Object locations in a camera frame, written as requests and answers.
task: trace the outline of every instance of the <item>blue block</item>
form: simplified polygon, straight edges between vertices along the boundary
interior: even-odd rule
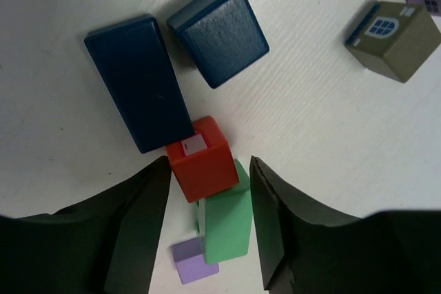
[[[194,135],[154,17],[91,32],[84,43],[141,153]]]
[[[248,0],[193,0],[167,24],[212,88],[269,51]]]

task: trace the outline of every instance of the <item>white table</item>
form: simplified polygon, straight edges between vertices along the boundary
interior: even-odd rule
[[[52,213],[164,154],[138,152],[82,40],[185,1],[0,0],[0,213]],[[368,1],[250,0],[271,52],[217,90],[164,35],[191,117],[214,116],[245,166],[356,216],[441,207],[441,48],[406,84],[365,70],[342,40]],[[168,247],[192,236],[173,181],[150,293],[263,293],[254,230],[248,256],[182,286]]]

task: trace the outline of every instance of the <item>red cube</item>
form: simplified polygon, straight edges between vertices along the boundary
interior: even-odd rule
[[[167,146],[172,170],[188,202],[239,183],[228,141],[214,118],[201,118],[193,127],[194,136]]]

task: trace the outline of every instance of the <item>green block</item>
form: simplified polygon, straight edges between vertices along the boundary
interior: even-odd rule
[[[234,164],[239,184],[196,203],[196,232],[202,237],[207,264],[248,254],[253,218],[249,177],[239,161]]]

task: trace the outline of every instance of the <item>navy blue rectangular block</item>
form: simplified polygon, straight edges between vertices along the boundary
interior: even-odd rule
[[[269,51],[248,0],[193,0],[167,24],[212,88]]]
[[[91,32],[84,43],[141,153],[194,135],[154,17]]]

